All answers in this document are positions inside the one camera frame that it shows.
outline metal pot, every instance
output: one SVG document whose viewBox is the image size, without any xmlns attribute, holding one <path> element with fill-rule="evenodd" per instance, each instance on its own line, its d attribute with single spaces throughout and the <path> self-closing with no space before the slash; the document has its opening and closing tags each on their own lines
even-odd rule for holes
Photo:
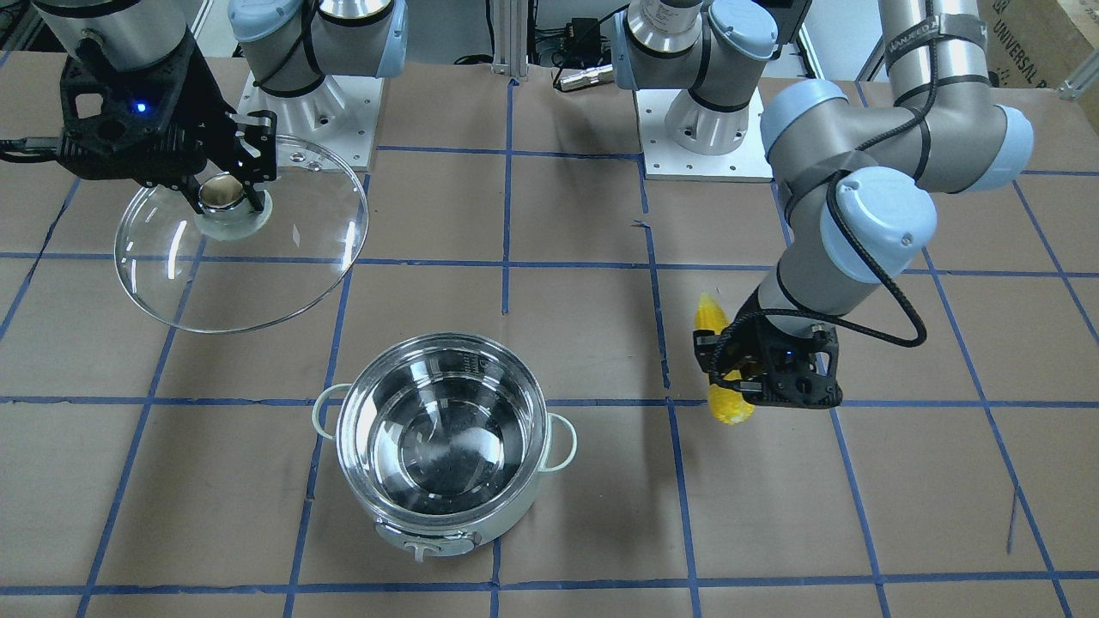
<svg viewBox="0 0 1099 618">
<path fill-rule="evenodd" d="M 324 401 L 347 390 L 335 434 Z M 564 462 L 546 465 L 557 421 L 571 434 Z M 354 384 L 313 406 L 313 428 L 333 440 L 347 483 L 397 548 L 460 555 L 491 542 L 526 512 L 543 474 L 576 455 L 576 429 L 546 411 L 526 365 L 499 343 L 442 332 L 399 343 Z"/>
</svg>

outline black cable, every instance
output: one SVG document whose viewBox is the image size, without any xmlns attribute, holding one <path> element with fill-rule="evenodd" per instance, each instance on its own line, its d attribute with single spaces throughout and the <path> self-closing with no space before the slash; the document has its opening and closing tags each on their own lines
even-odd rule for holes
<svg viewBox="0 0 1099 618">
<path fill-rule="evenodd" d="M 932 0 L 925 0 L 924 10 L 928 16 L 930 16 L 934 12 L 934 4 Z M 906 132 L 918 126 L 924 120 L 926 120 L 928 114 L 931 113 L 931 107 L 935 102 L 935 97 L 939 90 L 939 48 L 936 46 L 936 43 L 937 40 L 932 40 L 931 42 L 928 43 L 929 47 L 928 64 L 931 73 L 931 84 L 928 90 L 928 100 L 924 101 L 923 107 L 919 109 L 915 112 L 915 115 L 913 115 L 912 119 L 909 120 L 908 122 L 904 122 L 879 135 L 870 137 L 866 142 L 859 144 L 858 147 L 855 148 L 856 151 L 865 151 L 877 144 L 880 144 L 881 142 L 885 142 L 886 140 L 891 140 L 892 137 L 902 135 Z M 724 355 L 725 347 L 729 346 L 729 342 L 732 341 L 733 335 L 736 333 L 737 330 L 740 330 L 741 327 L 743 327 L 751 320 L 755 320 L 756 318 L 763 318 L 766 316 L 806 318 L 818 322 L 825 322 L 901 347 L 917 347 L 923 344 L 928 340 L 926 325 L 923 323 L 923 319 L 920 318 L 920 314 L 917 312 L 911 301 L 909 301 L 908 297 L 904 296 L 904 293 L 901 291 L 900 286 L 897 285 L 897 282 L 895 282 L 889 276 L 889 274 L 886 273 L 885 268 L 882 268 L 881 265 L 878 264 L 876 260 L 874 260 L 874 256 L 870 255 L 870 253 L 866 250 L 866 247 L 863 246 L 863 243 L 859 242 L 859 240 L 855 236 L 854 232 L 851 230 L 851 227 L 847 224 L 846 220 L 844 220 L 843 218 L 843 214 L 840 212 L 840 207 L 835 194 L 836 194 L 836 188 L 840 185 L 840 180 L 843 177 L 844 174 L 842 172 L 837 172 L 832 176 L 830 176 L 829 179 L 826 180 L 828 192 L 825 196 L 825 203 L 828 205 L 829 214 L 831 214 L 832 219 L 835 221 L 835 224 L 840 229 L 840 233 L 843 234 L 844 240 L 846 240 L 847 244 L 850 244 L 851 247 L 855 250 L 855 253 L 858 255 L 859 260 L 863 261 L 866 267 L 874 273 L 874 276 L 877 277 L 878 280 L 881 283 L 881 285 L 885 286 L 887 290 L 889 290 L 890 295 L 892 295 L 893 299 L 897 301 L 901 310 L 904 312 L 904 316 L 909 319 L 909 321 L 912 323 L 912 327 L 915 329 L 915 336 L 912 339 L 901 339 L 899 336 L 879 330 L 875 330 L 869 327 L 865 327 L 863 324 L 850 322 L 847 320 L 844 320 L 843 318 L 839 318 L 835 316 L 828 316 L 817 311 L 801 311 L 797 309 L 758 309 L 755 311 L 748 311 L 743 316 L 739 316 L 735 320 L 732 321 L 732 323 L 725 327 L 721 331 L 721 334 L 718 336 L 718 340 L 714 343 L 713 355 L 710 361 L 710 366 L 707 371 L 710 380 L 713 382 L 713 384 L 717 384 L 722 388 L 729 388 L 729 389 L 734 388 L 735 380 L 725 379 L 725 377 L 721 375 L 721 372 L 718 367 L 718 362 Z"/>
<path fill-rule="evenodd" d="M 492 29 L 492 0 L 485 0 L 485 22 L 488 24 L 488 45 L 496 56 L 496 31 Z"/>
<path fill-rule="evenodd" d="M 576 37 L 576 41 L 573 42 L 573 46 L 568 51 L 568 54 L 565 55 L 565 57 L 560 62 L 560 66 L 557 67 L 557 75 L 555 75 L 554 78 L 553 78 L 553 87 L 554 88 L 556 88 L 557 90 L 560 90 L 560 74 L 565 71 L 565 65 L 568 64 L 568 60 L 573 59 L 573 57 L 576 55 L 576 49 L 577 49 L 577 47 L 580 46 L 580 43 L 582 43 L 584 40 L 587 38 L 588 35 L 591 34 L 592 32 L 599 32 L 599 26 L 601 26 L 603 24 L 603 22 L 606 22 L 607 20 L 613 18 L 619 12 L 624 11 L 624 10 L 626 10 L 629 8 L 630 8 L 629 4 L 622 4 L 618 9 L 614 9 L 613 11 L 611 11 L 611 12 L 607 13 L 606 15 L 603 15 L 602 18 L 600 18 L 600 20 L 597 21 L 596 23 L 593 23 L 592 25 L 589 25 L 588 29 L 584 31 L 584 34 L 581 34 L 581 35 L 579 35 L 579 36 Z"/>
<path fill-rule="evenodd" d="M 263 79 L 257 79 L 253 81 L 252 82 L 253 86 L 255 86 L 256 88 L 262 88 L 265 84 L 270 81 L 273 77 L 278 75 L 280 70 L 286 68 L 287 63 L 289 63 L 290 58 L 293 57 L 293 54 L 298 51 L 298 47 L 301 47 L 301 44 L 309 36 L 309 29 L 312 27 L 313 25 L 313 18 L 317 15 L 317 11 L 320 9 L 320 5 L 321 5 L 321 0 L 313 0 L 313 2 L 309 4 L 309 7 L 302 8 L 303 11 L 309 11 L 309 12 L 306 13 L 302 19 L 301 33 L 298 34 L 298 37 L 293 40 L 293 44 L 290 45 L 290 49 L 287 51 L 286 55 L 282 56 L 282 59 L 279 60 L 279 63 L 275 66 L 275 68 L 270 73 L 268 73 L 267 76 L 264 77 Z"/>
<path fill-rule="evenodd" d="M 492 56 L 488 54 L 473 54 L 469 56 L 462 56 L 460 58 L 454 60 L 456 65 L 482 65 L 492 62 Z"/>
</svg>

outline transparent pot lid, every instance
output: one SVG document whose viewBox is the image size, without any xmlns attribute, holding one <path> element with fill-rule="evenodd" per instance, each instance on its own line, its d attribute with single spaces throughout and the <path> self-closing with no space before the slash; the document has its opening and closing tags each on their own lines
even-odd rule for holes
<svg viewBox="0 0 1099 618">
<path fill-rule="evenodd" d="M 541 461 L 545 405 L 498 343 L 434 333 L 382 353 L 352 387 L 337 449 L 353 489 L 390 521 L 465 522 L 517 495 Z"/>
<path fill-rule="evenodd" d="M 198 214 L 178 191 L 141 190 L 114 242 L 119 279 L 148 314 L 193 332 L 268 327 L 320 302 L 366 241 L 366 195 L 354 172 L 323 146 L 277 137 L 278 177 L 242 187 L 212 166 Z"/>
</svg>

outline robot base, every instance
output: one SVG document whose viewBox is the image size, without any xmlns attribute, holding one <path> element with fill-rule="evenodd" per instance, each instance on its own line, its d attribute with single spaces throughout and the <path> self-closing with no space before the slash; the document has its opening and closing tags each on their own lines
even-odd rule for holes
<svg viewBox="0 0 1099 618">
<path fill-rule="evenodd" d="M 249 73 L 248 86 L 236 108 L 240 113 L 270 109 L 278 115 L 279 133 L 320 144 L 340 155 L 352 169 L 369 172 L 384 79 L 329 76 L 313 92 L 293 99 L 270 97 L 252 86 L 253 81 L 255 77 Z"/>
<path fill-rule="evenodd" d="M 770 165 L 764 156 L 759 137 L 763 100 L 759 91 L 748 104 L 751 124 L 741 146 L 726 155 L 700 155 L 684 148 L 664 126 L 664 117 L 679 90 L 639 90 L 637 129 L 645 153 L 645 177 L 653 180 L 719 180 L 728 183 L 769 183 Z"/>
</svg>

